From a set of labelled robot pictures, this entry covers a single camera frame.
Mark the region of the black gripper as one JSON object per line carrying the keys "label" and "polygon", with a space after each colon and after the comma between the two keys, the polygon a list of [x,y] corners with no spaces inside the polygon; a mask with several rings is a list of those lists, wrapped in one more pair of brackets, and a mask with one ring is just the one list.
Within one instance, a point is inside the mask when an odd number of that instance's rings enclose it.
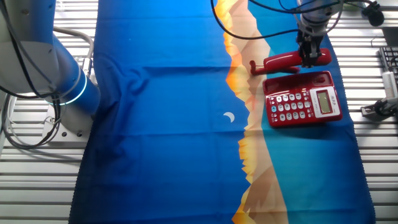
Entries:
{"label": "black gripper", "polygon": [[318,59],[322,56],[320,44],[326,35],[325,29],[308,30],[300,28],[296,37],[298,52],[302,58],[302,67],[319,66]]}

